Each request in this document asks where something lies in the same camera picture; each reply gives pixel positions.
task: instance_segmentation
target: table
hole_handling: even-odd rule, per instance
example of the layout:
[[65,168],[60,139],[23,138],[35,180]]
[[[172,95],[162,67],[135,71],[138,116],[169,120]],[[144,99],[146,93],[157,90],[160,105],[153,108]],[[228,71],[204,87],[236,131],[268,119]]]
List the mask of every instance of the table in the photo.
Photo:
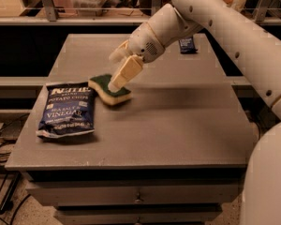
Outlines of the table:
[[[69,35],[48,82],[80,82],[116,65],[128,35]],[[43,87],[6,169],[21,172],[64,224],[202,222],[239,194],[253,129],[203,34],[197,54],[178,42],[126,87],[116,107],[95,102],[95,132],[62,141],[36,137]]]

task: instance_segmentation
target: drawer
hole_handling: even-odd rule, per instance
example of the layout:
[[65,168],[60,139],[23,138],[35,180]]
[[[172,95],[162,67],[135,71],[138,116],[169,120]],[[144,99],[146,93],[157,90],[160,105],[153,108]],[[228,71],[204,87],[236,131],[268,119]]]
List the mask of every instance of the drawer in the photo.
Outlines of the drawer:
[[237,181],[222,184],[193,181],[29,183],[27,191],[42,205],[85,206],[167,203],[229,203],[239,194]]
[[64,225],[111,224],[184,224],[192,225],[215,219],[221,213],[215,205],[89,207],[57,210],[54,217]]

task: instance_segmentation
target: gray tabletop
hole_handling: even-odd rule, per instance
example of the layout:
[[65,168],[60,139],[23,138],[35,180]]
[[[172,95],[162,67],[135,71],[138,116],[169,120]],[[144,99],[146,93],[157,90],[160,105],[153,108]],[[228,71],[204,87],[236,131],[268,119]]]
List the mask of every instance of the gray tabletop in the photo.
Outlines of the gray tabletop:
[[[69,35],[48,82],[87,81],[117,65],[109,54],[128,35]],[[214,52],[202,34],[197,54],[173,43],[127,85],[122,106],[95,103],[95,132],[62,142],[36,136],[47,98],[43,87],[11,153],[12,171],[244,167],[253,149],[247,121]]]

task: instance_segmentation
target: sponge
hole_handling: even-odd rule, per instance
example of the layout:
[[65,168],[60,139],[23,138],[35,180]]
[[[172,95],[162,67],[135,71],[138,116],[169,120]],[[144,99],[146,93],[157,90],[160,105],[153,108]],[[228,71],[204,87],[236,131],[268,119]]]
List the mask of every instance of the sponge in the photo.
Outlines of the sponge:
[[131,91],[122,87],[118,92],[113,93],[109,90],[111,75],[105,74],[93,77],[88,81],[88,86],[95,89],[102,101],[110,106],[131,99]]

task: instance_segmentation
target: snack packet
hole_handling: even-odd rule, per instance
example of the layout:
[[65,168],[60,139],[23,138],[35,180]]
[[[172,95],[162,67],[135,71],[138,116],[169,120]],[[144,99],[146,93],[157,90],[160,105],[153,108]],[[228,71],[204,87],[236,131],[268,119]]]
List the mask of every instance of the snack packet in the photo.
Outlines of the snack packet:
[[49,83],[37,136],[61,138],[94,131],[96,91],[87,82]]

